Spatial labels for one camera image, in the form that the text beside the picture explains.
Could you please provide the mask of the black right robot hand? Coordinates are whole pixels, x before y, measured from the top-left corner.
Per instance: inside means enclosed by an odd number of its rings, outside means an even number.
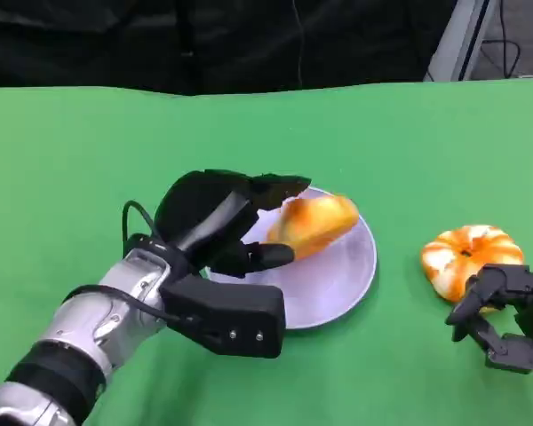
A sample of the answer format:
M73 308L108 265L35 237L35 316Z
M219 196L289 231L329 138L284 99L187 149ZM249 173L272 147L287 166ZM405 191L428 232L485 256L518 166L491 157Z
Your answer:
M481 309L512 306L521 333L499 335ZM533 371L533 272L526 265L486 264L465 284L465 295L445 323L452 341L471 337L485 354L487 367L528 374Z

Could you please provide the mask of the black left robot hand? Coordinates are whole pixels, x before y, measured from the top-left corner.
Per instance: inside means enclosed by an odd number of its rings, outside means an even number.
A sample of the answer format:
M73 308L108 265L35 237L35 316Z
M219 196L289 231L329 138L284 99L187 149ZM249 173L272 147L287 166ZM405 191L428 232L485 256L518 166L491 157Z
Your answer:
M158 206L158 238L181 250L197 269L236 278L296 260L288 243L244 243L261 210L280 208L303 193L311 179L272 173L194 170L179 178Z

